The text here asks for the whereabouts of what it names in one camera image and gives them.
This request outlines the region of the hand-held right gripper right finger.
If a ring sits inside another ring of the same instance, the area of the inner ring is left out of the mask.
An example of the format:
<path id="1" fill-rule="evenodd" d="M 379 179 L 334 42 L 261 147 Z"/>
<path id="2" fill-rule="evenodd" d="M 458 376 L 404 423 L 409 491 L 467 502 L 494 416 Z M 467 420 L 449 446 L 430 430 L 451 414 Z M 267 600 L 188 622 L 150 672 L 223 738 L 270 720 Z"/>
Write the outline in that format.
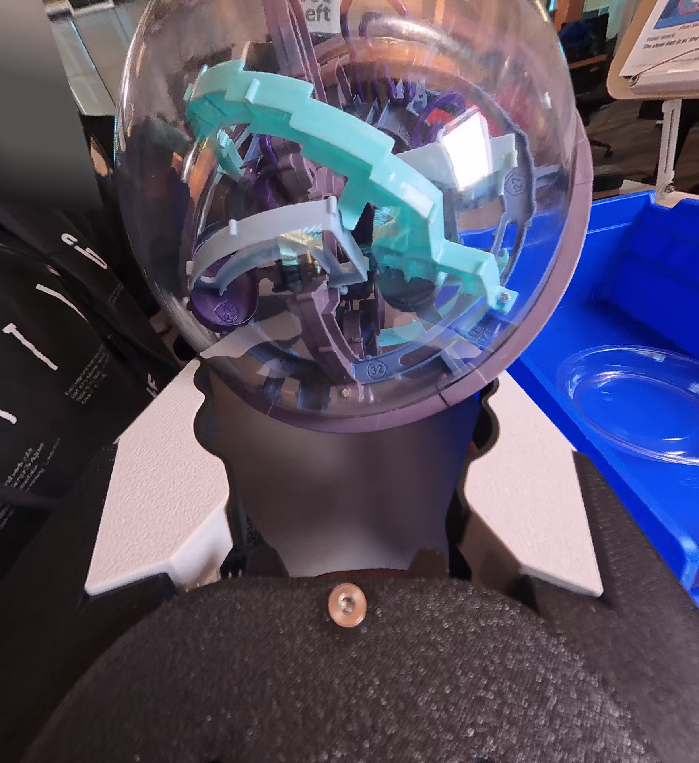
<path id="1" fill-rule="evenodd" d="M 468 510 L 459 549 L 472 582 L 509 593 L 528 576 L 602 596 L 575 449 L 507 372 L 483 404 L 497 435 L 459 489 Z"/>

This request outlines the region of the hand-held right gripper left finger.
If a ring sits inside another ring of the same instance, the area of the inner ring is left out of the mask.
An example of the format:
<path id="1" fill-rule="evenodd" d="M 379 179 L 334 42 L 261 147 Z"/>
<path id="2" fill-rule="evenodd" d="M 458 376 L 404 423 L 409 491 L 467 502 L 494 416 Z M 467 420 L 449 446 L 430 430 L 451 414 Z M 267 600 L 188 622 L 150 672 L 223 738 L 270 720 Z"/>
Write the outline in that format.
<path id="1" fill-rule="evenodd" d="M 198 442 L 205 402 L 187 365 L 116 442 L 85 581 L 89 596 L 165 574 L 179 591 L 216 581 L 231 550 L 223 462 Z"/>

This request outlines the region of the blue plastic bin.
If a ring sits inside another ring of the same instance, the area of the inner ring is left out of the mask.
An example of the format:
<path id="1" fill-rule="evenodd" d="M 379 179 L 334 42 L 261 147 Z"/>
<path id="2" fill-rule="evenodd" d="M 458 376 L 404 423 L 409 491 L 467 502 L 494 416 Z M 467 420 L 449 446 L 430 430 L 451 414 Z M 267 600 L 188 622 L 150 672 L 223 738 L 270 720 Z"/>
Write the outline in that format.
<path id="1" fill-rule="evenodd" d="M 507 373 L 587 456 L 699 607 L 699 466 L 621 450 L 566 402 L 556 373 L 574 353 L 627 345 L 699 360 L 699 200 L 651 192 L 596 201 L 583 252 L 552 318 Z"/>

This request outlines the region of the clear plastic maze ball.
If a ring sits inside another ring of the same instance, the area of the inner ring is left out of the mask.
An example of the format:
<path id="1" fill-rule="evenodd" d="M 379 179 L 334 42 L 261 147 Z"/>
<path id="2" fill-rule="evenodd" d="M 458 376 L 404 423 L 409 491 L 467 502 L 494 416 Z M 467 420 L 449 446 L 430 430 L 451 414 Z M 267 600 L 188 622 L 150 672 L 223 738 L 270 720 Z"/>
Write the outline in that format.
<path id="1" fill-rule="evenodd" d="M 179 332 L 245 403 L 357 434 L 454 407 L 578 264 L 592 155 L 543 2 L 148 2 L 115 180 Z"/>

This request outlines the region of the person's black sweatshirt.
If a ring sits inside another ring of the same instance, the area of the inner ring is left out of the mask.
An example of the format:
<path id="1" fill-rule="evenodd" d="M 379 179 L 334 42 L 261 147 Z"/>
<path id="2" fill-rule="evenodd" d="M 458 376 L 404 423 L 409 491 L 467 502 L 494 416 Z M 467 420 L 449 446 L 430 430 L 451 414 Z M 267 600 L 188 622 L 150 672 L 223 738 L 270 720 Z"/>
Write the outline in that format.
<path id="1" fill-rule="evenodd" d="M 86 470 L 179 374 L 119 233 L 0 205 L 0 581 Z"/>

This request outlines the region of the instruction sheet on stand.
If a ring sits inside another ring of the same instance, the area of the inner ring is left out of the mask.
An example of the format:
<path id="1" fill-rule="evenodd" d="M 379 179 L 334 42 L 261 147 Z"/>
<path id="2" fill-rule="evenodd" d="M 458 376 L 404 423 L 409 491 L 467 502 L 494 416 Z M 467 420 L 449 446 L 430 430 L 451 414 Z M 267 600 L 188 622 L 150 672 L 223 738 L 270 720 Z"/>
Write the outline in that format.
<path id="1" fill-rule="evenodd" d="M 657 2 L 641 2 L 630 24 L 621 31 L 615 57 L 608 73 L 607 89 L 609 95 L 619 101 L 662 102 L 662 136 L 654 186 L 657 201 L 664 204 L 679 200 L 680 195 L 675 191 L 674 177 L 682 104 L 688 100 L 699 100 L 699 91 L 636 92 L 631 90 L 628 81 L 621 77 L 623 65 Z"/>

